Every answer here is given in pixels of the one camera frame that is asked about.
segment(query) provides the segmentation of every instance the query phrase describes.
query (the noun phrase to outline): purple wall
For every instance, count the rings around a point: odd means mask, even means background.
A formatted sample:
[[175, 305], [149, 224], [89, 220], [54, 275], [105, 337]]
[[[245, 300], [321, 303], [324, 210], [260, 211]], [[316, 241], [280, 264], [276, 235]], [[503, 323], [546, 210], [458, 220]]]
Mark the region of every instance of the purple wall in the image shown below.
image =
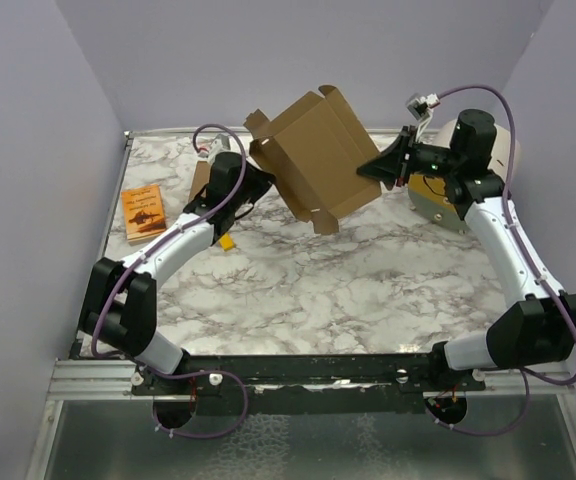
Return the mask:
[[0, 479], [24, 478], [123, 152], [52, 0], [0, 1]]
[[523, 148], [512, 189], [522, 223], [546, 264], [576, 292], [576, 2], [552, 5], [505, 93]]
[[[322, 83], [369, 127], [416, 91], [505, 85], [551, 0], [57, 0], [126, 129], [241, 125]], [[460, 107], [493, 104], [462, 96]]]

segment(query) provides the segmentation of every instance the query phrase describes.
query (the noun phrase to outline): marble tabletop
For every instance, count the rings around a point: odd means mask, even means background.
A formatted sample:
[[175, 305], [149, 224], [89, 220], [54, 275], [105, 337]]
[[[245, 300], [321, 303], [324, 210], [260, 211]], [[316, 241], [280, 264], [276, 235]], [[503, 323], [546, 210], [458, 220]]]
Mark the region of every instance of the marble tabletop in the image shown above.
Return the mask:
[[[188, 135], [135, 138], [122, 189], [158, 184], [170, 225], [198, 159]], [[161, 286], [159, 329], [191, 354], [333, 354], [425, 351], [487, 327], [504, 299], [479, 242], [411, 207], [405, 190], [384, 191], [319, 236], [273, 188], [231, 229], [235, 249], [216, 245]], [[141, 246], [126, 242], [119, 206], [105, 255]]]

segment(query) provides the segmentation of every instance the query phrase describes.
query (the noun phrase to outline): wall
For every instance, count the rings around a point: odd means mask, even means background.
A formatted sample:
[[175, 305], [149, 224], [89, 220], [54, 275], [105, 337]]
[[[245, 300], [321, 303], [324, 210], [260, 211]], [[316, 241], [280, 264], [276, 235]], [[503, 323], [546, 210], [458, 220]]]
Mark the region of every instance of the wall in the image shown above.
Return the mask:
[[123, 151], [52, 0], [0, 1], [0, 479], [23, 478]]
[[552, 5], [505, 93], [523, 147], [512, 189], [522, 223], [576, 292], [576, 2]]
[[[551, 0], [57, 0], [128, 129], [241, 125], [339, 86], [370, 127], [466, 82], [505, 85]], [[492, 105], [469, 94], [438, 112]]]

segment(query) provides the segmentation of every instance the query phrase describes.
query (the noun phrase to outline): orange book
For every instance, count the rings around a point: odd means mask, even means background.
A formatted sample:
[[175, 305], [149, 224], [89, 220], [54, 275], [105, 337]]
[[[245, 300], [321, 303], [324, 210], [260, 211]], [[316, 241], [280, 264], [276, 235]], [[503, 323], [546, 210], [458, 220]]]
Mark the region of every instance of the orange book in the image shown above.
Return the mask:
[[159, 185], [121, 192], [126, 237], [131, 245], [151, 240], [166, 231], [164, 204]]

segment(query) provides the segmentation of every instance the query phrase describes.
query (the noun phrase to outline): marble table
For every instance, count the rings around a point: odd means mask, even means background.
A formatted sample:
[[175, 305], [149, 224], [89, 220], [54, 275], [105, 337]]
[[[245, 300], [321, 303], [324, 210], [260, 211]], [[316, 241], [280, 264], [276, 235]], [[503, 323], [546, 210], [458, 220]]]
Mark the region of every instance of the marble table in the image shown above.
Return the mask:
[[[170, 225], [197, 160], [188, 135], [135, 138], [122, 189], [159, 184]], [[405, 190], [384, 191], [318, 236], [272, 189], [231, 230], [235, 249], [202, 252], [160, 288], [159, 329], [192, 354], [333, 354], [424, 351], [487, 327], [504, 299], [479, 242], [411, 206]], [[105, 255], [140, 248], [125, 238], [119, 206]]]

